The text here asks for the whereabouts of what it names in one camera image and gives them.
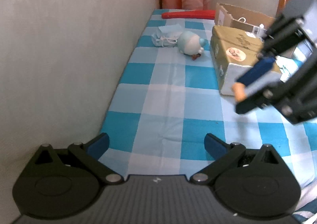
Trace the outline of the gold tissue pack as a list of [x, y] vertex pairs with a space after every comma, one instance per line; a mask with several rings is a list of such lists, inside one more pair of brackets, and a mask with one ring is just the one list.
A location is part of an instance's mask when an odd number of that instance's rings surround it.
[[256, 63], [262, 46], [253, 33], [227, 26], [213, 27], [211, 56], [222, 95], [234, 95], [232, 85]]

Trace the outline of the brown cardboard box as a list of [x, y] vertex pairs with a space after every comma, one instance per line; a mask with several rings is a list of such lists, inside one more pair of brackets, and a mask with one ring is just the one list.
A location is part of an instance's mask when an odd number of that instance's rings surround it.
[[225, 3], [217, 3], [215, 25], [236, 28], [262, 38], [275, 18], [264, 13], [248, 10]]

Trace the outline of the blue checkered tablecloth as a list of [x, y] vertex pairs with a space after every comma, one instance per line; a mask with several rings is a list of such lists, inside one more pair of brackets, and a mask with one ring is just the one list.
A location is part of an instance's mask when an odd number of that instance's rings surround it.
[[161, 15], [153, 12], [119, 81], [102, 126], [110, 147], [100, 161], [122, 176], [191, 176], [212, 161], [207, 133], [248, 148], [272, 144], [303, 187], [295, 217], [316, 223], [316, 121], [293, 126], [273, 107], [236, 114], [233, 98], [218, 91], [208, 45], [192, 60], [152, 43], [159, 26], [174, 24], [210, 41], [214, 22]]

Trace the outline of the orange foam earplug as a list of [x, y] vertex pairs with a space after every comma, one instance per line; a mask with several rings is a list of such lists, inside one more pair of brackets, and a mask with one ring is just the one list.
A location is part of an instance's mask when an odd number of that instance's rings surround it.
[[234, 93], [235, 101], [237, 103], [247, 98], [247, 95], [245, 93], [245, 85], [243, 83], [235, 82], [232, 85], [232, 92]]

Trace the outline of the blue face mask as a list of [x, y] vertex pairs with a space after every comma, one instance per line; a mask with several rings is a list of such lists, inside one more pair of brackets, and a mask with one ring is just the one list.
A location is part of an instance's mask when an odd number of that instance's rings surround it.
[[183, 28], [179, 24], [159, 26], [151, 35], [151, 39], [156, 47], [172, 47], [177, 45], [182, 32]]

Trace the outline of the round teal white plush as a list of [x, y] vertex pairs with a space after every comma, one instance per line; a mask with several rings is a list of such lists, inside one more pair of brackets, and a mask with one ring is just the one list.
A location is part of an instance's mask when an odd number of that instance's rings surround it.
[[177, 40], [180, 53], [190, 56], [192, 60], [198, 59], [205, 51], [206, 40], [191, 31], [184, 31]]

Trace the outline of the red flat stick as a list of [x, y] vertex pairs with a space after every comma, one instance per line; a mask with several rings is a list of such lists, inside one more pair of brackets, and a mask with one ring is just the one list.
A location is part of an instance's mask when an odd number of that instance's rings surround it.
[[191, 11], [175, 11], [164, 12], [161, 17], [163, 19], [189, 18], [189, 19], [215, 19], [215, 10], [191, 10]]

